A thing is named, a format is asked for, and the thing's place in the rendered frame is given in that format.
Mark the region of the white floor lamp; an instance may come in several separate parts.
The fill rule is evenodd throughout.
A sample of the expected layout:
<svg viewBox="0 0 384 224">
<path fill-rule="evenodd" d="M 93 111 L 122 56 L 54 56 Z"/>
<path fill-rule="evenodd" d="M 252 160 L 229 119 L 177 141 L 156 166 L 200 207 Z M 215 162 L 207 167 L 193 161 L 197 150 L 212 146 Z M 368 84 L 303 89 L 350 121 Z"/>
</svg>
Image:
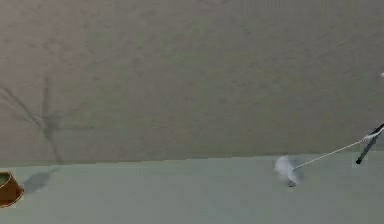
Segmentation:
<svg viewBox="0 0 384 224">
<path fill-rule="evenodd" d="M 351 148 L 355 145 L 358 145 L 360 143 L 366 142 L 368 144 L 368 142 L 364 141 L 363 138 L 354 142 L 354 143 L 351 143 L 347 146 L 336 149 L 330 153 L 316 157 L 312 160 L 306 161 L 306 162 L 301 163 L 301 164 L 295 164 L 294 161 L 288 155 L 280 156 L 275 162 L 274 170 L 278 174 L 279 178 L 284 183 L 286 183 L 289 187 L 297 186 L 298 184 L 300 184 L 302 182 L 302 178 L 300 176 L 299 170 L 302 169 L 304 166 L 310 165 L 310 164 L 312 164 L 316 161 L 322 160 L 328 156 L 331 156 L 331 155 L 339 153 L 343 150 L 349 149 L 349 148 Z"/>
</svg>

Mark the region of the brown plant pot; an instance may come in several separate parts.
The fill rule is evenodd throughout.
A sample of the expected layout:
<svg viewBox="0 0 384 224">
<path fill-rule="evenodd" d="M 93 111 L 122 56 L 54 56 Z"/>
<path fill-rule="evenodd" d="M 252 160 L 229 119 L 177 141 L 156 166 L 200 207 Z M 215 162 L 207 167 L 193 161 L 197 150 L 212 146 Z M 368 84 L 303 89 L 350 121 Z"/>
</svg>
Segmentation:
<svg viewBox="0 0 384 224">
<path fill-rule="evenodd" d="M 9 207 L 24 195 L 23 187 L 11 172 L 0 172 L 0 208 Z"/>
</svg>

